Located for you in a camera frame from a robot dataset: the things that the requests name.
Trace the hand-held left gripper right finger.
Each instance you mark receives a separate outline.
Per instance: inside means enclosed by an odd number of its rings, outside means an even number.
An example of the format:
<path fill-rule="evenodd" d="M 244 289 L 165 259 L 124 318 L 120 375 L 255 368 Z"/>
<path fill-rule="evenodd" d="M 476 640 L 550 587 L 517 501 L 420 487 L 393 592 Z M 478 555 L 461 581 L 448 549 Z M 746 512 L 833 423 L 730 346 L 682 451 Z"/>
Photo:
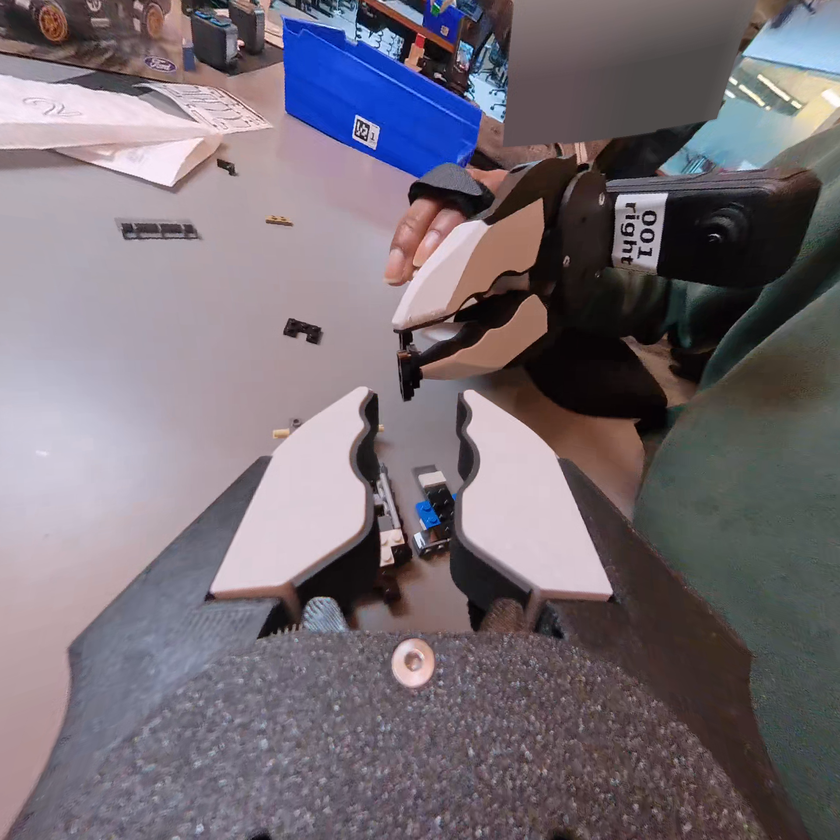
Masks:
<path fill-rule="evenodd" d="M 613 598 L 559 457 L 529 426 L 476 391 L 458 394 L 458 474 L 450 573 L 468 604 L 500 599 L 529 621 L 547 602 Z"/>

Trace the small black device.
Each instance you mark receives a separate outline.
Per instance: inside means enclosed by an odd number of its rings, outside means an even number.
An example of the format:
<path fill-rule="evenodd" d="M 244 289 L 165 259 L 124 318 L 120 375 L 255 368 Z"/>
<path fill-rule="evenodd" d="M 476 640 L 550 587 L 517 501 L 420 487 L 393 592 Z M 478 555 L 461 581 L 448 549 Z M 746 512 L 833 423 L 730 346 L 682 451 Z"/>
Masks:
<path fill-rule="evenodd" d="M 192 51 L 197 62 L 232 75 L 238 72 L 238 28 L 229 16 L 195 8 L 190 14 Z"/>

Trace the small flat black piece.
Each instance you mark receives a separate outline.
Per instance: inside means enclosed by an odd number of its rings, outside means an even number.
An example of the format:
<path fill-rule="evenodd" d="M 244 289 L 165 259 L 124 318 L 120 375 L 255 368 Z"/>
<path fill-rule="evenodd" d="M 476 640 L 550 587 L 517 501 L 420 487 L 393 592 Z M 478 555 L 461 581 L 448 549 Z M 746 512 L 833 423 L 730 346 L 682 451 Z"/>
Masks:
<path fill-rule="evenodd" d="M 114 223 L 123 240 L 144 241 L 201 241 L 196 226 L 183 220 L 115 218 Z"/>

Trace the lego set box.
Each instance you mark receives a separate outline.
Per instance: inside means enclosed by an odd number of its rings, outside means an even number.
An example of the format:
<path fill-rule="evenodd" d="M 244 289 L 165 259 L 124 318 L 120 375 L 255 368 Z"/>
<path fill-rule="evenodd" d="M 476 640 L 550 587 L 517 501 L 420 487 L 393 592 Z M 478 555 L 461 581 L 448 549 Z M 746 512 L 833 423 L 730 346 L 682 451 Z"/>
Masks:
<path fill-rule="evenodd" d="M 120 36 L 163 37 L 171 1 L 2 1 L 2 37 L 40 46 L 106 43 Z"/>

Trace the blue plastic bin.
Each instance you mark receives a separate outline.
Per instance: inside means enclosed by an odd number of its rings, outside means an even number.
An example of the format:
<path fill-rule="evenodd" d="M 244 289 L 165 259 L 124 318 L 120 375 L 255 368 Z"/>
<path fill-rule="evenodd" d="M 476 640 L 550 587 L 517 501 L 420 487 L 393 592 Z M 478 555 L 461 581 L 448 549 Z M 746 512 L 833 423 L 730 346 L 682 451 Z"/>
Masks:
<path fill-rule="evenodd" d="M 474 103 L 326 25 L 285 18 L 283 51 L 291 117 L 414 176 L 472 158 Z"/>

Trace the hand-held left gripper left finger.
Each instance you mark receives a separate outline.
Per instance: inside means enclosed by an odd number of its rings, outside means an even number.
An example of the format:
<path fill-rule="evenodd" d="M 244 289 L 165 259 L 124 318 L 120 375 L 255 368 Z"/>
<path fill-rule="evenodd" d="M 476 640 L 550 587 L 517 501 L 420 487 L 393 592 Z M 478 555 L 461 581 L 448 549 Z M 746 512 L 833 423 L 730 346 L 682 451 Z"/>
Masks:
<path fill-rule="evenodd" d="M 378 396 L 359 386 L 275 449 L 211 583 L 216 600 L 365 593 L 380 567 Z"/>

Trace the lego car model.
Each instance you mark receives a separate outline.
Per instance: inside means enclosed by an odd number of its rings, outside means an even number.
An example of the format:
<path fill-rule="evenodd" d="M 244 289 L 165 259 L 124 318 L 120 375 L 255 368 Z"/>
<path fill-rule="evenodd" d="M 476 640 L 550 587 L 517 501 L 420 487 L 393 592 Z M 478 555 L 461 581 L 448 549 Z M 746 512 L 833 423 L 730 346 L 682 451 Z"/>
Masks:
<path fill-rule="evenodd" d="M 381 560 L 376 581 L 378 590 L 388 602 L 400 598 L 396 571 L 415 557 L 426 559 L 448 551 L 454 527 L 456 495 L 444 473 L 435 465 L 413 470 L 422 499 L 415 505 L 419 530 L 408 535 L 400 508 L 396 503 L 393 483 L 384 463 L 374 483 L 374 514 L 380 533 Z"/>

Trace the white paper sheets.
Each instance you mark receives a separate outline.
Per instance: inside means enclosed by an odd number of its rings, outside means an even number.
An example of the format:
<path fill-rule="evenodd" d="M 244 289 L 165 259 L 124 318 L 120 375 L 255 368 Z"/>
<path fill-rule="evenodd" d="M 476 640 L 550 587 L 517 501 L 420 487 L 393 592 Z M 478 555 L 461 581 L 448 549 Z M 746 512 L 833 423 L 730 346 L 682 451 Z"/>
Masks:
<path fill-rule="evenodd" d="M 272 128 L 215 87 L 142 80 L 129 92 L 2 75 L 3 151 L 56 151 L 164 187 L 215 154 L 228 135 Z"/>

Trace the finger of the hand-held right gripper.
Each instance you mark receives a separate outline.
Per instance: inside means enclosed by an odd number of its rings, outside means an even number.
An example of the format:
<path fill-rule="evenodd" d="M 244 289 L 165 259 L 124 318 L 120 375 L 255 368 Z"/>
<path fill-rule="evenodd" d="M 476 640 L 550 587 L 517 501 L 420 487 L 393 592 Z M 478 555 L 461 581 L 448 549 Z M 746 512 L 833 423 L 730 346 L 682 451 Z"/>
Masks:
<path fill-rule="evenodd" d="M 520 275 L 536 262 L 544 230 L 543 199 L 488 223 L 458 225 L 407 284 L 392 327 L 402 332 L 454 316 L 487 293 L 505 274 Z"/>
<path fill-rule="evenodd" d="M 426 330 L 433 342 L 418 356 L 422 381 L 465 380 L 500 371 L 549 330 L 546 305 L 524 291 L 489 297 L 458 316 L 460 320 Z"/>

